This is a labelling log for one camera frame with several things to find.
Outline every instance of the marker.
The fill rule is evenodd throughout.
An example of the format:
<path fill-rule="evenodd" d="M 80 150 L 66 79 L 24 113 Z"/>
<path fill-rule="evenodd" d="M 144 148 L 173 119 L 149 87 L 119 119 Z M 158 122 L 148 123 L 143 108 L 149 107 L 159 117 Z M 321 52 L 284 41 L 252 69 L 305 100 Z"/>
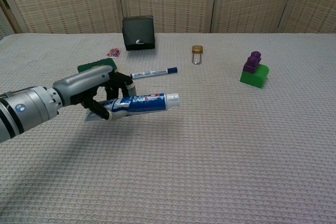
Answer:
<path fill-rule="evenodd" d="M 166 69 L 161 69 L 161 70 L 148 70 L 142 73 L 132 73 L 131 78 L 139 79 L 139 78 L 145 78 L 149 76 L 160 76 L 162 74 L 168 74 L 168 73 L 177 73 L 177 67 L 166 68 Z"/>

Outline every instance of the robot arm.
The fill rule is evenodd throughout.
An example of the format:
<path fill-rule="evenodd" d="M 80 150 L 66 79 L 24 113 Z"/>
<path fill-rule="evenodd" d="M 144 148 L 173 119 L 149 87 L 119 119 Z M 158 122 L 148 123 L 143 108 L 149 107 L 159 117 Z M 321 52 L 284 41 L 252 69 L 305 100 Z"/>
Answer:
<path fill-rule="evenodd" d="M 124 97 L 137 94 L 132 79 L 114 72 L 111 66 L 89 69 L 56 81 L 50 89 L 35 87 L 6 93 L 0 99 L 0 143 L 54 118 L 62 107 L 79 103 L 101 118 L 111 119 L 111 112 L 93 99 L 99 87 L 105 87 L 107 100 L 117 98 L 119 89 Z"/>

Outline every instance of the toothpaste tube cap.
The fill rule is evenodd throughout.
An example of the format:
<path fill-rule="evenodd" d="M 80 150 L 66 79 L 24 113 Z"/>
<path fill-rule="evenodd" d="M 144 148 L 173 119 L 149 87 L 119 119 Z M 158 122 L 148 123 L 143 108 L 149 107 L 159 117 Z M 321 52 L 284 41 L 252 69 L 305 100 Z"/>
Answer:
<path fill-rule="evenodd" d="M 168 73 L 177 73 L 177 67 L 174 68 L 167 68 Z"/>
<path fill-rule="evenodd" d="M 167 110 L 175 106 L 180 106 L 180 98 L 177 93 L 167 94 L 166 100 L 167 100 L 167 103 L 166 103 Z"/>

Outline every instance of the toy building block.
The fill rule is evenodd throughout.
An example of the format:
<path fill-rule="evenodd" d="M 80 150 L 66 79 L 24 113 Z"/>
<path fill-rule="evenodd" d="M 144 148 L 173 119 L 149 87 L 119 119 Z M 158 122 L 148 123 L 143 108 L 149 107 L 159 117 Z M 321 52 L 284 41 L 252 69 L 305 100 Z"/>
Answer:
<path fill-rule="evenodd" d="M 254 87 L 262 88 L 264 86 L 269 69 L 267 66 L 259 64 L 261 61 L 261 53 L 254 51 L 243 67 L 240 81 Z"/>

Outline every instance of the black tissue box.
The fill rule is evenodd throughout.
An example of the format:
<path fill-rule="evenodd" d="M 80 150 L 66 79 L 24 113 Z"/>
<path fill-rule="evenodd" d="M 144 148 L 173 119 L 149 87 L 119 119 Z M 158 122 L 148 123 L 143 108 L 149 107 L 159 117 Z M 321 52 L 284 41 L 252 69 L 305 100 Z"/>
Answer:
<path fill-rule="evenodd" d="M 155 48 L 153 16 L 124 18 L 122 20 L 122 35 L 127 51 Z"/>

